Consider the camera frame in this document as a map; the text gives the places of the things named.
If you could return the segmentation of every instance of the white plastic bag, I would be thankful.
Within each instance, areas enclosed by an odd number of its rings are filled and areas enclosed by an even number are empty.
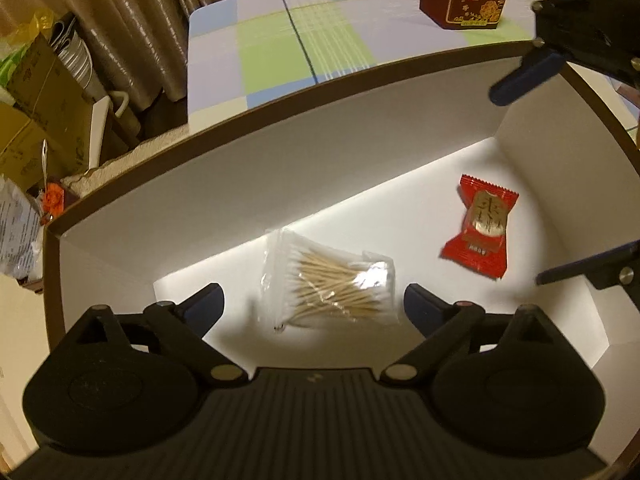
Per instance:
[[[394,324],[395,278],[390,258],[337,251],[282,229],[268,240],[262,277],[265,318],[278,332],[287,325]]]
[[[33,253],[33,266],[29,271],[29,275],[27,276],[28,282],[37,282],[42,279],[42,269],[44,268],[44,251],[43,251],[43,243],[44,243],[44,226],[40,226],[38,229],[38,234],[36,235],[36,239],[31,242],[31,252]]]
[[[38,235],[40,213],[11,180],[0,175],[0,273],[16,280],[33,267],[31,243]]]

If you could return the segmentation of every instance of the gold label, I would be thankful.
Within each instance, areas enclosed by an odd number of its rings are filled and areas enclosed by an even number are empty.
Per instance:
[[[505,234],[509,210],[500,197],[484,189],[478,191],[469,212],[471,225],[481,235],[494,238]]]
[[[460,25],[463,27],[477,27],[479,25],[487,25],[488,23],[487,20],[463,20],[460,22]]]

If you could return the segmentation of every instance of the red candy wrapper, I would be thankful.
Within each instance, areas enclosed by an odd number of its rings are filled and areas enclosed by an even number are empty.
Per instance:
[[[501,278],[507,271],[507,215],[518,194],[468,175],[460,179],[460,191],[467,207],[462,232],[447,242],[440,256]]]

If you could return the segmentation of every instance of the cardboard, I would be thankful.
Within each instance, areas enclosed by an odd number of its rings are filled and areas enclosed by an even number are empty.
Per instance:
[[[218,282],[225,313],[204,341],[249,373],[376,373],[421,341],[407,324],[383,335],[274,334],[261,324],[264,234],[290,226],[329,247],[391,257],[399,302],[420,283],[493,313],[540,305],[606,390],[591,449],[615,460],[640,428],[631,400],[640,396],[640,314],[619,287],[596,291],[580,277],[536,286],[534,277],[640,238],[640,153],[570,68],[509,107],[493,106],[487,89],[519,65],[523,45],[337,78],[217,124],[106,184],[47,228],[50,340],[92,304],[136,313]],[[502,280],[439,257],[465,215],[463,173],[520,194]]]
[[[51,171],[59,176],[88,166],[93,102],[38,36],[14,71],[6,91],[13,107],[0,103],[0,172],[27,190],[42,179],[42,141]]]

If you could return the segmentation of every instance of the cotton swab package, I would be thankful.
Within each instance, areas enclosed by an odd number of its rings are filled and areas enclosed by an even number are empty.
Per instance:
[[[393,261],[337,251],[282,229],[270,235],[262,298],[274,330],[398,322]]]

